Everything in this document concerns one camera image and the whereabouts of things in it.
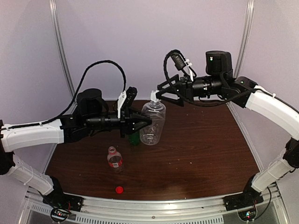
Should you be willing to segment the red bottle cap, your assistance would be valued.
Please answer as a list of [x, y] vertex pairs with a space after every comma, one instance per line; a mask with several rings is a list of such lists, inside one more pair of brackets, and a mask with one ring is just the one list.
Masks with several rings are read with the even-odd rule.
[[115, 192], [116, 192], [117, 194], [122, 194], [122, 193], [124, 192], [124, 188], [123, 188], [122, 186], [117, 186], [117, 187], [115, 188]]

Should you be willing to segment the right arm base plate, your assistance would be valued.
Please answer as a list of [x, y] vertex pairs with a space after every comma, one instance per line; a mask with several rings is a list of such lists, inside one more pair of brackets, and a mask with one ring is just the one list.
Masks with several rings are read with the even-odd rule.
[[263, 197], [261, 194], [254, 195], [252, 193], [242, 192], [235, 195], [225, 196], [223, 201], [226, 211], [231, 211], [253, 207], [257, 203], [262, 203]]

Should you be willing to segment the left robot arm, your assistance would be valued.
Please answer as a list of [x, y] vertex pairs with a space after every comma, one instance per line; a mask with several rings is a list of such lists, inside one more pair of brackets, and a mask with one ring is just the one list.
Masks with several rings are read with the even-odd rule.
[[53, 121], [22, 125], [0, 125], [0, 173], [10, 175], [24, 185], [35, 188], [57, 207], [67, 203], [59, 181], [44, 175], [14, 154], [16, 149], [44, 144], [73, 143], [91, 136], [93, 132], [118, 129], [121, 137], [149, 126], [152, 120], [131, 107], [137, 89], [129, 87], [118, 99], [117, 111], [111, 112], [99, 89], [87, 89], [78, 94], [72, 114], [59, 115]]

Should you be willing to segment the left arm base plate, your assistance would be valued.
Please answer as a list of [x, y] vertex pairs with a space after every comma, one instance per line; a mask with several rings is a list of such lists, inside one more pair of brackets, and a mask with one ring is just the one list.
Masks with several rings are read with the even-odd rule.
[[48, 204], [52, 208], [59, 208], [66, 211], [81, 211], [83, 198], [80, 196], [69, 195], [65, 193], [50, 193], [42, 195], [43, 203]]

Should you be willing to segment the green plastic bottle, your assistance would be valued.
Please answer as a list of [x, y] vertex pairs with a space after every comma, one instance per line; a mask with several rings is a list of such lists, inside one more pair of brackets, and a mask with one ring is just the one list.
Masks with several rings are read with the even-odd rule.
[[139, 131], [129, 135], [128, 140], [129, 140], [130, 145], [138, 146], [140, 144], [140, 133], [139, 133]]

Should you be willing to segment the white flip bottle cap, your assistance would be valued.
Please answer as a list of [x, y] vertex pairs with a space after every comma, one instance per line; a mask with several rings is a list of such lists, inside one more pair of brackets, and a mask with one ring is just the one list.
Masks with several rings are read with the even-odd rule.
[[156, 94], [159, 93], [159, 90], [151, 91], [150, 100], [152, 102], [159, 102], [160, 99], [157, 98]]

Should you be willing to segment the clear bottle white cap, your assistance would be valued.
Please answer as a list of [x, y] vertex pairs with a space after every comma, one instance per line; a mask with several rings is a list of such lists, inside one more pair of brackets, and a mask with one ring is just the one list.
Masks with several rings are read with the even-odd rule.
[[140, 130], [140, 140], [145, 145], [155, 145], [159, 142], [166, 117], [166, 107], [160, 101], [149, 101], [142, 108], [142, 115], [151, 118], [152, 123]]

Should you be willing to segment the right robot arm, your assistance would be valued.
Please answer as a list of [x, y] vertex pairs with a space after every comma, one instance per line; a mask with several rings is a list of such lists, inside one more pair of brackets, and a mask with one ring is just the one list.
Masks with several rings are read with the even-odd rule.
[[156, 97], [178, 106], [216, 107], [232, 102], [266, 117], [291, 136], [283, 154], [249, 179], [239, 197], [242, 205], [249, 206], [269, 185], [298, 169], [299, 111], [251, 79], [234, 78], [229, 52], [212, 50], [205, 56], [207, 75], [199, 77], [178, 49], [167, 53], [163, 62], [166, 81], [158, 85]]

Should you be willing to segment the clear bottle red label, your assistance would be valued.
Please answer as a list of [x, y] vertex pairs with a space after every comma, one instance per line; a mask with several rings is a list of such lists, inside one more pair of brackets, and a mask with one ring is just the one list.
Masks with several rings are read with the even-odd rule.
[[108, 148], [107, 161], [110, 168], [117, 174], [124, 170], [122, 155], [116, 150], [115, 147]]

